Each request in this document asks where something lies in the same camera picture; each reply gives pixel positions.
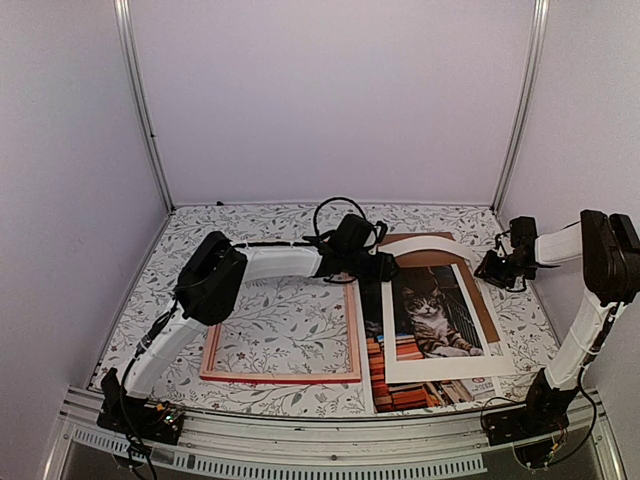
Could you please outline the red wooden picture frame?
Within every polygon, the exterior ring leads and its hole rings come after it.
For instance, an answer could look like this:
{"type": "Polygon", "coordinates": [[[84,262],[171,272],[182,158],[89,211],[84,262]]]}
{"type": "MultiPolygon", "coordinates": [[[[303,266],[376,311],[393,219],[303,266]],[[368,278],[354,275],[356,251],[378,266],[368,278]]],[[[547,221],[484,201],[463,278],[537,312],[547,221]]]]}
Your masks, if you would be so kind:
{"type": "Polygon", "coordinates": [[[200,368],[200,378],[205,381],[237,382],[249,384],[314,385],[359,383],[362,378],[360,343],[358,338],[356,284],[344,287],[347,321],[348,368],[343,373],[248,373],[227,372],[216,366],[216,352],[221,337],[221,326],[209,329],[200,368]]]}

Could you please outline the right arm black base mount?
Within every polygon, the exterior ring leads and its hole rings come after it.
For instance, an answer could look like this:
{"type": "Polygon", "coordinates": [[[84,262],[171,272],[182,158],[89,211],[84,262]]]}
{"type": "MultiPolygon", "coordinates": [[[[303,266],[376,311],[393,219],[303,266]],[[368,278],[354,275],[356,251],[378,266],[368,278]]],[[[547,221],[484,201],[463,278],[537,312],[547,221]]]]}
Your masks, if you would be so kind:
{"type": "Polygon", "coordinates": [[[567,410],[576,393],[534,387],[522,406],[482,413],[481,427],[491,446],[560,432],[569,425],[567,410]]]}

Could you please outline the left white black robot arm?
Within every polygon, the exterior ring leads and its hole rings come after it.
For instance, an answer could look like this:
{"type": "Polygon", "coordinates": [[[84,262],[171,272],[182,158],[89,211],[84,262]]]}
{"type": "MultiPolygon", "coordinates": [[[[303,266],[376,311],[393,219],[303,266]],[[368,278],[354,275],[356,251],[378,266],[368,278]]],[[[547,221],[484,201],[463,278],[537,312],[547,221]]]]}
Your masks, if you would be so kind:
{"type": "Polygon", "coordinates": [[[334,283],[341,274],[392,280],[399,266],[392,254],[378,248],[387,230],[384,222],[371,223],[357,209],[337,228],[315,229],[299,240],[234,243],[220,231],[208,234],[180,271],[167,312],[137,343],[124,368],[112,367],[103,377],[111,419],[128,434],[141,433],[149,423],[142,405],[162,373],[192,340],[231,315],[240,288],[249,281],[304,277],[334,283]]]}

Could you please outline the cat photo print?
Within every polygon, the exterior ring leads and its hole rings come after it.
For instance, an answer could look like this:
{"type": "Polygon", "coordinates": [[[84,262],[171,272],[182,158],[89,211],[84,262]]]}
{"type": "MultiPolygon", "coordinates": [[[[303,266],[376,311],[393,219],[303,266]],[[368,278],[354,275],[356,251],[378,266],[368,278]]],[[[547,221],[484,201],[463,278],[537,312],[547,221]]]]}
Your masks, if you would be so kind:
{"type": "MultiPolygon", "coordinates": [[[[487,318],[463,263],[404,267],[392,280],[395,360],[406,368],[445,358],[477,358],[493,345],[481,322],[487,318]]],[[[486,376],[390,383],[385,374],[382,293],[378,283],[359,285],[373,408],[377,413],[445,407],[495,395],[486,376]]]]}

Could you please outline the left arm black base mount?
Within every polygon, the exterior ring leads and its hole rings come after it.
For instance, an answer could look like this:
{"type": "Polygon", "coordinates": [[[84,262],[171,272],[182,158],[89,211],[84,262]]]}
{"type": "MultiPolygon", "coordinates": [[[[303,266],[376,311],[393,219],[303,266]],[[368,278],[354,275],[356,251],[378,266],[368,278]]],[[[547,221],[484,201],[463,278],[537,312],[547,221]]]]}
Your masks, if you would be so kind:
{"type": "Polygon", "coordinates": [[[117,369],[111,368],[101,381],[104,400],[97,419],[103,429],[135,439],[177,445],[184,424],[184,411],[168,401],[148,404],[130,397],[120,385],[117,369]]]}

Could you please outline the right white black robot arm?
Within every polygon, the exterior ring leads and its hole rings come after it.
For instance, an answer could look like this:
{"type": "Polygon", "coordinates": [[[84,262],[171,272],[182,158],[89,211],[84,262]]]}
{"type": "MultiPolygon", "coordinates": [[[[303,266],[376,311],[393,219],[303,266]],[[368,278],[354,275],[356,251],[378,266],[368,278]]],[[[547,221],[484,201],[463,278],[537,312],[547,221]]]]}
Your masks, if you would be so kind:
{"type": "Polygon", "coordinates": [[[626,214],[583,210],[579,220],[554,233],[540,234],[536,220],[519,216],[509,222],[474,275],[511,291],[518,280],[532,281],[539,269],[579,259],[584,283],[576,316],[558,353],[533,380],[517,427],[537,436],[563,413],[582,389],[582,378],[596,359],[616,320],[639,294],[639,235],[626,214]]]}

